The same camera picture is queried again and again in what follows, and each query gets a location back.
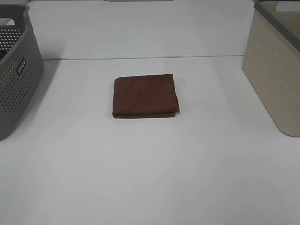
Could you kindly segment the brown towel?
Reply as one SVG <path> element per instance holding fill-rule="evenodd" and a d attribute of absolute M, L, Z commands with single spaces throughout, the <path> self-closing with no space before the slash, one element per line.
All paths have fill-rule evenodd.
<path fill-rule="evenodd" d="M 179 111 L 173 74 L 119 77 L 114 81 L 114 118 L 169 118 Z"/>

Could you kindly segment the beige storage bin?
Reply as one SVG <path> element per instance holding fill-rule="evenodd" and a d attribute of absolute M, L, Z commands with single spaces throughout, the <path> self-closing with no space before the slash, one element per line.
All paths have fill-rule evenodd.
<path fill-rule="evenodd" d="M 276 127 L 300 135 L 300 2 L 257 0 L 242 70 Z"/>

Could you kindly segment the grey perforated plastic basket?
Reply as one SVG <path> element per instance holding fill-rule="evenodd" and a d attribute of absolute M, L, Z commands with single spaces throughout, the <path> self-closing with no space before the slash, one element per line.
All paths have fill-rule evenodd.
<path fill-rule="evenodd" d="M 9 136 L 30 103 L 44 70 L 29 6 L 2 4 L 0 27 L 0 138 Z"/>

